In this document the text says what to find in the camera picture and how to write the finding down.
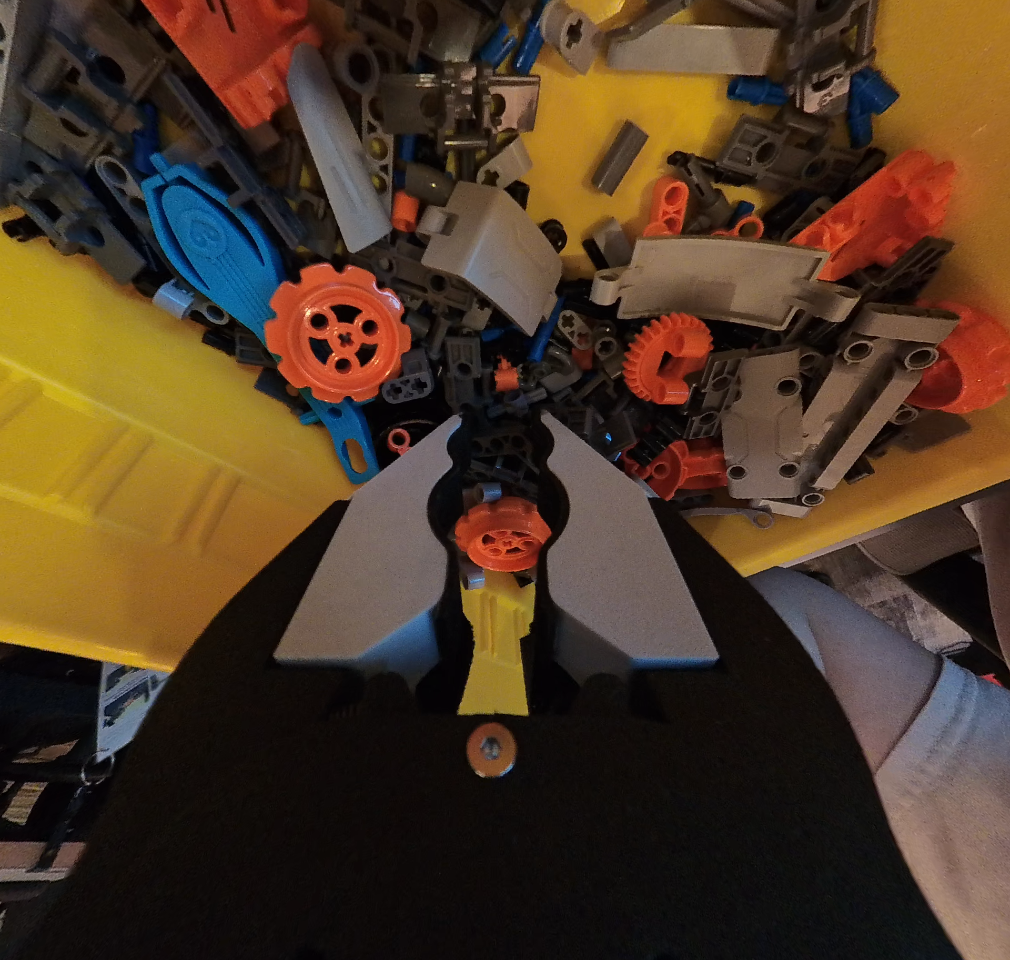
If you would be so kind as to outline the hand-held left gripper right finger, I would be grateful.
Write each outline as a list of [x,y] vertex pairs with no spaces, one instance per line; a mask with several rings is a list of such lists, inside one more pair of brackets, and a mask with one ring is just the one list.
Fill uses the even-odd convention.
[[552,415],[540,424],[567,509],[546,552],[556,663],[578,684],[713,666],[717,652],[644,491]]

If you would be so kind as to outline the small orange notched wheel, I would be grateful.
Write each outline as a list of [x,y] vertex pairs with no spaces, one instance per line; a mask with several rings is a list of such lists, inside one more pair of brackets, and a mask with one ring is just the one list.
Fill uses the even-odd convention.
[[533,502],[504,497],[477,504],[461,516],[453,538],[475,565],[490,572],[515,573],[536,567],[550,530]]

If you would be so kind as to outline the pile of building kit parts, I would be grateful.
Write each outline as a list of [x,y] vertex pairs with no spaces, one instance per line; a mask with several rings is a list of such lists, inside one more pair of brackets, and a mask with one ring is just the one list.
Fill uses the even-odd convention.
[[[403,49],[420,36],[420,60],[441,63],[454,61],[466,48],[475,52],[491,37],[493,29],[504,22],[505,32],[523,27],[536,11],[537,0],[503,0],[504,9],[490,15],[474,0],[308,0],[309,21],[321,36],[321,49],[346,45],[359,50],[365,42],[375,45],[379,62],[403,68]],[[579,8],[587,6],[590,21],[602,21],[602,38],[621,22],[631,22],[650,8],[647,0],[566,0]],[[429,270],[422,265],[427,244],[393,230],[363,250],[351,256],[340,237],[333,209],[321,189],[321,183],[309,158],[304,136],[295,126],[289,105],[272,118],[269,129],[240,131],[232,115],[217,102],[212,91],[204,89],[200,76],[179,49],[170,46],[168,35],[158,32],[153,17],[136,20],[140,0],[2,0],[2,89],[18,112],[13,132],[27,132],[32,106],[22,94],[33,63],[43,62],[43,50],[68,43],[79,49],[76,67],[80,78],[91,81],[68,83],[67,62],[44,84],[44,93],[57,104],[78,103],[85,112],[76,123],[84,144],[70,145],[67,132],[57,137],[34,167],[15,168],[19,147],[39,143],[14,140],[8,149],[8,164],[3,171],[2,204],[14,205],[14,189],[35,191],[33,205],[48,201],[56,209],[26,212],[36,225],[47,222],[47,228],[63,237],[50,238],[50,247],[63,258],[89,259],[105,278],[120,288],[134,291],[137,277],[149,290],[160,287],[174,273],[156,273],[153,267],[164,260],[153,255],[144,258],[143,246],[156,247],[157,240],[140,235],[133,245],[128,231],[142,230],[130,222],[133,214],[146,218],[144,199],[137,196],[129,212],[112,214],[91,195],[85,199],[85,167],[99,156],[109,154],[113,161],[130,162],[131,134],[140,130],[141,105],[158,98],[158,109],[183,131],[183,137],[196,145],[183,144],[180,163],[195,163],[206,152],[206,137],[200,137],[195,120],[179,100],[167,91],[163,78],[180,76],[194,83],[196,102],[208,112],[212,125],[222,128],[226,149],[251,165],[255,186],[244,188],[223,163],[213,158],[199,167],[225,194],[237,193],[236,206],[247,207],[258,226],[279,250],[284,264],[293,268],[313,261],[329,261],[340,270],[346,265],[370,271],[380,289],[397,295],[403,308],[404,324],[410,328],[410,348],[429,349],[430,338],[446,328],[446,341],[427,361],[442,366],[446,348],[463,335],[480,335],[487,328],[504,327],[507,317],[460,279]],[[59,33],[64,42],[56,42]]]

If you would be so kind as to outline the yellow plastic bin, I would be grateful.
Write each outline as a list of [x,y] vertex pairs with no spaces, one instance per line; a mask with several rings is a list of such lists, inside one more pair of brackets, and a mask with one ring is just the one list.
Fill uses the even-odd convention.
[[[880,0],[877,68],[900,100],[875,144],[952,162],[928,297],[1007,327],[1008,0]],[[607,217],[644,226],[664,158],[713,157],[743,109],[726,78],[574,74],[540,52],[528,212],[562,222],[565,273]],[[649,135],[612,198],[589,177],[622,121]],[[89,259],[2,234],[2,642],[165,672],[226,602],[350,492],[319,426],[254,391],[255,374],[105,278]],[[807,560],[1007,479],[1007,398],[923,454],[891,450],[804,520],[695,528],[740,573]]]

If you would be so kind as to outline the orange gear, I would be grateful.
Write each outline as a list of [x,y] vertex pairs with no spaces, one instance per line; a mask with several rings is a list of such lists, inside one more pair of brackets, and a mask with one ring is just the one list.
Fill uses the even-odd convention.
[[660,406],[688,403],[688,376],[703,371],[712,351],[704,322],[687,313],[663,314],[647,324],[628,348],[622,375],[639,400]]

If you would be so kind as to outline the large orange notched wheel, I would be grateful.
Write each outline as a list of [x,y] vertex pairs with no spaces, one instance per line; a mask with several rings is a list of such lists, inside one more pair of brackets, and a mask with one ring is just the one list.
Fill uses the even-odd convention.
[[328,403],[375,398],[410,350],[403,308],[375,276],[355,266],[304,268],[269,301],[264,342],[284,379]]

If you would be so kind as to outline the printed paper leaflet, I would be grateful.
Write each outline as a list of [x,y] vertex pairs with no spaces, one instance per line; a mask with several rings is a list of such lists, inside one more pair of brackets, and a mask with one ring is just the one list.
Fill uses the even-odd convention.
[[132,741],[169,677],[169,673],[123,664],[100,664],[95,763],[113,757]]

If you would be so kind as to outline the long grey holed panel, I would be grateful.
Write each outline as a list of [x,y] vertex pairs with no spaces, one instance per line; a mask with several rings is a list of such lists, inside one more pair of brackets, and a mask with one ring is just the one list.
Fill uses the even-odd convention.
[[802,428],[800,500],[834,489],[904,404],[960,317],[948,310],[866,304],[839,340]]

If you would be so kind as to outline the grey flat curved panel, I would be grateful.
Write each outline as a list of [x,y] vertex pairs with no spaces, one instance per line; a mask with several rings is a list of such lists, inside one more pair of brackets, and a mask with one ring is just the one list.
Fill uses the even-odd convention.
[[589,298],[616,304],[621,320],[687,313],[779,332],[804,311],[839,323],[859,295],[818,278],[827,259],[813,248],[736,237],[641,238],[629,266],[596,273]]

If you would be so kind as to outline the person's leg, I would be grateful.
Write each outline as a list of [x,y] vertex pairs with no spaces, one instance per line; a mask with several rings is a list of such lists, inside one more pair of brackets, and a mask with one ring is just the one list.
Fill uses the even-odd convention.
[[839,702],[916,882],[962,958],[1008,957],[1008,696],[807,575],[751,585]]

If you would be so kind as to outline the grey curved hood panel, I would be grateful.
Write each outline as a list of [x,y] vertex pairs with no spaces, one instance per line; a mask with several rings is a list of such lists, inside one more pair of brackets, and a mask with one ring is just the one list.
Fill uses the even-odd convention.
[[562,260],[526,213],[500,188],[460,183],[448,203],[428,205],[422,265],[462,281],[534,335],[552,311]]

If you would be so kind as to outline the blue brick separator tool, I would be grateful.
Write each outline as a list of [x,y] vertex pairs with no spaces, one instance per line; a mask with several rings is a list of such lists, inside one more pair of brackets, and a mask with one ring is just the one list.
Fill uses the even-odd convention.
[[[156,170],[141,184],[158,245],[183,280],[266,343],[274,318],[271,298],[285,279],[283,257],[247,207],[233,208],[226,194],[195,164],[170,163],[153,153]],[[348,481],[362,485],[379,473],[369,427],[358,404],[309,398],[308,424],[330,437]]]

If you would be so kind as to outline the orange wheel hub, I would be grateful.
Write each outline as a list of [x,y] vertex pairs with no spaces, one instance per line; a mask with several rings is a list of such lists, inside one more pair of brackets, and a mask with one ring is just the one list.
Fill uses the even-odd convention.
[[1008,386],[1008,332],[990,314],[959,302],[918,302],[954,313],[959,323],[940,344],[907,402],[924,411],[965,414],[1003,400]]

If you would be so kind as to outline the grey blade panel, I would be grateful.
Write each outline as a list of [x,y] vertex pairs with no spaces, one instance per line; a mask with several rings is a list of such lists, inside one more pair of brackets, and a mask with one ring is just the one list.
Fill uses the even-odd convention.
[[386,237],[391,224],[344,100],[314,45],[294,48],[286,88],[345,247],[358,254]]

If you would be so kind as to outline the orange shell panel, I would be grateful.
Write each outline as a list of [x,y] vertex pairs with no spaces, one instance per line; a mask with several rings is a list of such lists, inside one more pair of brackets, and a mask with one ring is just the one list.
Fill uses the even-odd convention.
[[955,176],[953,162],[903,152],[789,243],[828,254],[818,273],[823,281],[873,266],[888,269],[942,230]]
[[288,103],[296,46],[321,46],[308,0],[140,0],[242,128]]

